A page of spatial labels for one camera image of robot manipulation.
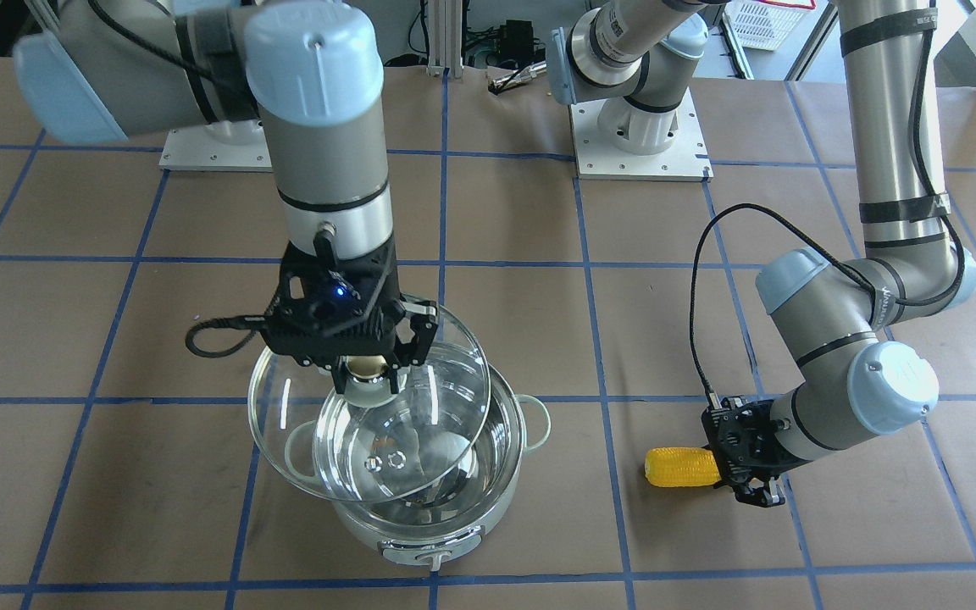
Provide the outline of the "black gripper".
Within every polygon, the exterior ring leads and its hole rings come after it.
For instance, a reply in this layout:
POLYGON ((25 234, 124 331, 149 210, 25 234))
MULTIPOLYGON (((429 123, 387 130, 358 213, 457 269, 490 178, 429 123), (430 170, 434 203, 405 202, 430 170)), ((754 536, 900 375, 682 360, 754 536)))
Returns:
POLYGON ((402 297, 393 240, 360 258, 329 260, 288 243, 275 301, 261 336, 275 354, 328 366, 337 394, 352 378, 350 356, 382 356, 395 369, 421 366, 436 339, 439 304, 402 297), (397 325, 409 321, 402 342, 397 325))
POLYGON ((713 452, 721 481, 737 502, 759 508, 786 503, 781 475, 794 468, 794 455, 776 441, 779 426, 770 418, 772 399, 708 395, 701 424, 705 448, 713 452))

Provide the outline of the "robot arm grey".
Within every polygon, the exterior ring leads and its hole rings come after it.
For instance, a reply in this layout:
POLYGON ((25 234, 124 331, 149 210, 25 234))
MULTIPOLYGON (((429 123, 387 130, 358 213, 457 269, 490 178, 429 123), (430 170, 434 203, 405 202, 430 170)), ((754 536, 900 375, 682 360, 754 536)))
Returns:
POLYGON ((66 1, 56 31, 13 47, 19 88, 69 144, 261 121, 288 244, 266 312, 195 324, 263 337, 329 372, 337 393, 402 391, 436 332, 433 302, 399 286, 385 144, 384 66, 371 20, 337 1, 66 1))
MULTIPOLYGON (((688 457, 652 449, 647 481, 661 487, 728 487, 737 502, 785 502, 787 471, 925 420, 939 399, 934 368, 914 348, 882 341, 884 329, 966 302, 976 260, 954 231, 946 192, 932 69, 936 1, 829 1, 840 20, 840 51, 851 105, 863 258, 841 262, 769 208, 729 206, 708 221, 690 271, 689 343, 707 397, 707 444, 688 457), (756 278, 764 312, 803 382, 775 399, 719 398, 695 347, 697 267, 719 220, 750 209, 767 214, 806 246, 767 263, 756 278)), ((547 43, 557 100, 623 104, 602 120, 617 146, 635 141, 632 116, 670 115, 682 101, 705 43, 670 42, 692 15, 732 1, 608 1, 547 43)))

